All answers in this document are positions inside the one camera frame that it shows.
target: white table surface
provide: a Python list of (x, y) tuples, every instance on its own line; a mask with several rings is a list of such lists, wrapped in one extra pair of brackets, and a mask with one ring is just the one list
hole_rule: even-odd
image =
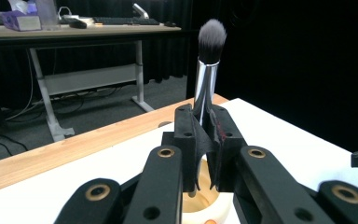
[[(322, 181), (335, 179), (358, 187), (358, 168), (351, 168), (349, 151), (243, 100), (231, 100), (222, 106), (248, 145), (271, 151), (299, 183), (317, 190)], [(173, 124), (166, 125), (0, 189), (0, 223), (53, 223), (75, 190), (89, 180), (102, 177), (122, 184), (139, 174), (150, 150), (160, 145), (162, 133), (171, 131)], [(239, 223), (234, 207), (226, 223)]]

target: keyboard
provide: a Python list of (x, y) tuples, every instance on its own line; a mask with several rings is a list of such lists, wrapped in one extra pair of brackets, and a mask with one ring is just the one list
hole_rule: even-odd
[(93, 17), (95, 23), (104, 25), (159, 25), (154, 19), (120, 18), (120, 17)]

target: cable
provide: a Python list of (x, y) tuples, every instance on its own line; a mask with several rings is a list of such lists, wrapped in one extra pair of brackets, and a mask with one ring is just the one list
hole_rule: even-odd
[[(30, 108), (26, 109), (24, 112), (22, 112), (21, 115), (25, 115), (25, 114), (28, 113), (29, 111), (34, 110), (38, 105), (40, 105), (41, 102), (43, 102), (42, 99), (39, 100), (38, 102), (34, 103), (34, 105), (33, 105), (32, 107), (30, 107)], [(42, 115), (42, 113), (43, 113), (43, 110), (40, 111), (39, 114), (38, 114), (36, 117), (31, 118), (31, 119), (14, 120), (14, 118), (13, 118), (13, 119), (9, 119), (9, 120), (7, 120), (7, 121), (8, 121), (8, 122), (25, 122), (25, 121), (30, 121), (30, 120), (39, 118), (39, 117)]]
[(68, 111), (68, 112), (58, 112), (56, 111), (55, 113), (56, 114), (71, 114), (71, 113), (74, 113), (76, 112), (77, 110), (79, 110), (84, 104), (84, 98), (80, 98), (80, 106), (78, 106), (76, 109), (72, 110), (72, 111)]
[(23, 143), (18, 142), (18, 141), (16, 141), (16, 140), (13, 140), (13, 139), (11, 139), (11, 138), (9, 138), (9, 137), (7, 137), (7, 136), (5, 136), (5, 135), (2, 135), (2, 134), (0, 134), (0, 137), (6, 138), (8, 141), (20, 145), (20, 146), (22, 146), (22, 147), (24, 148), (25, 151), (28, 151), (27, 146), (24, 145)]
[(18, 113), (17, 115), (12, 116), (10, 118), (7, 118), (6, 120), (14, 119), (14, 118), (18, 117), (19, 115), (21, 115), (22, 113), (25, 113), (25, 110), (31, 104), (32, 98), (34, 96), (34, 78), (33, 78), (33, 75), (32, 75), (31, 59), (30, 59), (30, 55), (29, 55), (28, 51), (26, 51), (26, 52), (27, 52), (28, 64), (29, 64), (29, 68), (30, 68), (30, 77), (31, 77), (31, 95), (30, 95), (30, 99), (28, 101), (27, 106), (24, 107), (20, 113)]
[(15, 123), (22, 123), (22, 122), (28, 122), (28, 121), (31, 121), (31, 120), (34, 120), (34, 119), (37, 119), (39, 118), (40, 116), (42, 116), (43, 114), (43, 110), (40, 110), (39, 113), (34, 116), (33, 118), (30, 118), (30, 119), (23, 119), (23, 120), (15, 120), (15, 119), (11, 119), (11, 120), (8, 120), (8, 122), (15, 122)]
[(108, 94), (106, 94), (106, 95), (103, 95), (103, 96), (99, 96), (99, 97), (101, 97), (101, 98), (108, 97), (108, 96), (112, 95), (113, 93), (115, 93), (115, 92), (117, 92), (117, 91), (120, 91), (121, 88), (123, 88), (123, 87), (120, 86), (120, 87), (112, 88), (112, 89), (114, 89), (112, 92), (110, 92), (110, 93), (108, 93)]
[(4, 148), (7, 150), (7, 153), (8, 153), (10, 156), (13, 156), (13, 154), (11, 154), (10, 150), (8, 150), (8, 147), (5, 146), (5, 144), (0, 143), (0, 146), (4, 147)]

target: black curtain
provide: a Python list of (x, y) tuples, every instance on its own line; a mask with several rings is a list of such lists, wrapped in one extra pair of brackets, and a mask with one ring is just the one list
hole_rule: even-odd
[[(82, 17), (138, 17), (133, 3), (141, 6), (160, 22), (173, 21), (188, 29), (191, 19), (191, 0), (56, 0), (57, 8), (69, 7), (72, 14)], [(7, 0), (0, 0), (0, 11), (10, 10)], [(143, 42), (144, 80), (157, 82), (170, 76), (187, 75), (188, 38), (146, 40)], [(38, 51), (42, 72), (45, 75), (75, 72), (135, 63), (133, 44), (69, 49), (42, 49)], [(34, 97), (40, 97), (38, 86), (31, 83), (29, 56), (26, 49), (0, 50), (0, 106), (23, 108), (30, 98), (31, 85)]]
[(215, 91), (358, 150), (358, 1), (223, 2)]

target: desk leg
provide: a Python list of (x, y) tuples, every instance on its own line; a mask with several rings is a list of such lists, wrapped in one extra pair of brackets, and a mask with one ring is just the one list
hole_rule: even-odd
[(140, 106), (144, 111), (150, 112), (154, 109), (144, 101), (144, 64), (142, 62), (142, 40), (135, 41), (136, 44), (136, 86), (138, 92), (136, 96), (132, 96), (132, 100)]
[(46, 117), (48, 121), (48, 127), (50, 128), (50, 132), (54, 139), (54, 142), (58, 142), (65, 139), (65, 135), (75, 134), (75, 131), (73, 128), (63, 129), (57, 121), (54, 115), (53, 107), (51, 105), (45, 78), (43, 77), (40, 63), (36, 55), (36, 49), (30, 49), (30, 52), (32, 60), (34, 62), (34, 70), (36, 71), (37, 83), (39, 84), (39, 88), (42, 93), (43, 103), (45, 104), (46, 112), (48, 113)]

